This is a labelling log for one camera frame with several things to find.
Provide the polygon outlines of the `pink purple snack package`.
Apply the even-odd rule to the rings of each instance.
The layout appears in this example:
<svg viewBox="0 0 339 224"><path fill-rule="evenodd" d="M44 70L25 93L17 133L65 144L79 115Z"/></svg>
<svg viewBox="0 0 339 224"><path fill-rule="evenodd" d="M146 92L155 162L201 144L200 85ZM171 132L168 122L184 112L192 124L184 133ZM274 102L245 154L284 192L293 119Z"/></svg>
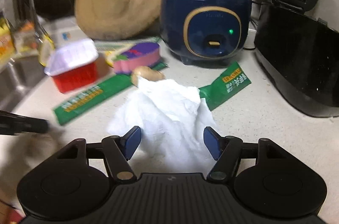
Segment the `pink purple snack package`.
<svg viewBox="0 0 339 224"><path fill-rule="evenodd" d="M138 43L113 58L116 74L131 74L140 66L153 67L160 62L160 45L153 42Z"/></svg>

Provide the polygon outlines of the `ginger root piece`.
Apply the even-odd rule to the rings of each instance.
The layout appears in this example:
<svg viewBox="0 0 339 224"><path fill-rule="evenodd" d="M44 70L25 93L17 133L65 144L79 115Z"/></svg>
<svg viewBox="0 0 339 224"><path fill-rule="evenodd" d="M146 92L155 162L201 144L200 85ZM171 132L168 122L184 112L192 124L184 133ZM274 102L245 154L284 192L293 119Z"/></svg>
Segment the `ginger root piece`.
<svg viewBox="0 0 339 224"><path fill-rule="evenodd" d="M131 83L138 86L139 78L155 82L165 79L165 75L162 72L153 70L148 66L138 66L131 74Z"/></svg>

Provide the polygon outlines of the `short green wrapper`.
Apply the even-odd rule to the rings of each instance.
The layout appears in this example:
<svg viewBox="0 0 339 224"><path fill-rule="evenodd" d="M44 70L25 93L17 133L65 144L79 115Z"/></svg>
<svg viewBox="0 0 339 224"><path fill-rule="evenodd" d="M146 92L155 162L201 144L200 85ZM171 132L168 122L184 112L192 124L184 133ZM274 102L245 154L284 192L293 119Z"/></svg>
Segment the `short green wrapper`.
<svg viewBox="0 0 339 224"><path fill-rule="evenodd" d="M250 79L235 61L210 85L200 87L199 95L213 111L250 84Z"/></svg>

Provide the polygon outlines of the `white paper tissue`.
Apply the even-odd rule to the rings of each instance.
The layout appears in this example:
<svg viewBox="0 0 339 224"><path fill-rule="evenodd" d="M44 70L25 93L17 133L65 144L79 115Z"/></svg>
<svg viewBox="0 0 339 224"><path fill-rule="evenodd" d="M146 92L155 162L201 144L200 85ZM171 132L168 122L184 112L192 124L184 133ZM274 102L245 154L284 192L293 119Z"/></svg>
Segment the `white paper tissue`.
<svg viewBox="0 0 339 224"><path fill-rule="evenodd" d="M134 126L142 130L131 160L137 174L207 175L215 163L203 142L203 131L217 125L197 87L182 86L173 79L152 82L139 78L137 89L115 111L107 132L123 136Z"/></svg>

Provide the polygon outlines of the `long green wrapper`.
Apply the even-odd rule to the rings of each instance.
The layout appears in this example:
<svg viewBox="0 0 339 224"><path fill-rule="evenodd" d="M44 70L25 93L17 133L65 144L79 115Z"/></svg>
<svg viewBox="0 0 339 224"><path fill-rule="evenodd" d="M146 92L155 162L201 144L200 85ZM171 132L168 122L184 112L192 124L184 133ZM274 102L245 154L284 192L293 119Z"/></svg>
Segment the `long green wrapper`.
<svg viewBox="0 0 339 224"><path fill-rule="evenodd" d="M93 85L53 109L56 120L63 126L107 99L132 86L131 75L117 74Z"/></svg>

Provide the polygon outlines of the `yellow oil bottle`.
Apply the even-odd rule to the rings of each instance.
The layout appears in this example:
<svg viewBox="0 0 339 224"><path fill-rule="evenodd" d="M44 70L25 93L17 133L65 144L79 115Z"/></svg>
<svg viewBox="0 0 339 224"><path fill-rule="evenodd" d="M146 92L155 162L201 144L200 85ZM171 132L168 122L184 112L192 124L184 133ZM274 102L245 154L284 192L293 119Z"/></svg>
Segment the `yellow oil bottle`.
<svg viewBox="0 0 339 224"><path fill-rule="evenodd" d="M11 26L8 20L1 12L0 18L0 62L3 64L15 53L13 38L11 35Z"/></svg>

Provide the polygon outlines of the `blue mini rice cooker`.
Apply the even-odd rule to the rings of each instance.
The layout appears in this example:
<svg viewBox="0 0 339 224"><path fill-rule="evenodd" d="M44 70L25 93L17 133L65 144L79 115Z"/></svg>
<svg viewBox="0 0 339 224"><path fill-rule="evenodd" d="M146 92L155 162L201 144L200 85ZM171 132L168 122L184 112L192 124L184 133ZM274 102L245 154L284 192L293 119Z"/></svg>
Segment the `blue mini rice cooker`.
<svg viewBox="0 0 339 224"><path fill-rule="evenodd" d="M185 65L226 62L243 48L252 0L161 0L160 34Z"/></svg>

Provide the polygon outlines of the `black open rice cooker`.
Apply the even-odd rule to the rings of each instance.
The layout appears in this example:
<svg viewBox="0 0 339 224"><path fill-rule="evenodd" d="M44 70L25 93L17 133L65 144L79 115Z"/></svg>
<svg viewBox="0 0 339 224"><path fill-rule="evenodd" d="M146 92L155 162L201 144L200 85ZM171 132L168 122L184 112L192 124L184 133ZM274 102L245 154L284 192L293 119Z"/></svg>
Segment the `black open rice cooker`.
<svg viewBox="0 0 339 224"><path fill-rule="evenodd" d="M318 0L268 0L256 57L283 98L311 117L338 116L338 32L307 15Z"/></svg>

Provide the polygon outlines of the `red instant noodle box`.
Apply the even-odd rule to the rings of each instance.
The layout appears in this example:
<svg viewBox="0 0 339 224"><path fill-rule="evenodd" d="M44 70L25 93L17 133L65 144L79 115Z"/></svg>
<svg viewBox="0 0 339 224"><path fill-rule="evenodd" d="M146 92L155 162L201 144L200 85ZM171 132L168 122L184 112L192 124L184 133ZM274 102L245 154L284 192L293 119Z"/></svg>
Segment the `red instant noodle box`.
<svg viewBox="0 0 339 224"><path fill-rule="evenodd" d="M92 39L78 40L55 50L44 72L53 79L61 93L67 93L98 79L95 63L98 56Z"/></svg>

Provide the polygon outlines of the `stainless steel sink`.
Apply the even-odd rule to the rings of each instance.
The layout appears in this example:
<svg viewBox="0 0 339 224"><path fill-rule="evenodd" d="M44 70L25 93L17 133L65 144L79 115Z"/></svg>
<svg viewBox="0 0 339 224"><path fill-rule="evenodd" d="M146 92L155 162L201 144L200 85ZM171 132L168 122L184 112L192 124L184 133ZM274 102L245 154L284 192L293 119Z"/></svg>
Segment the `stainless steel sink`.
<svg viewBox="0 0 339 224"><path fill-rule="evenodd" d="M44 77L37 55L10 58L1 66L1 110L12 111Z"/></svg>

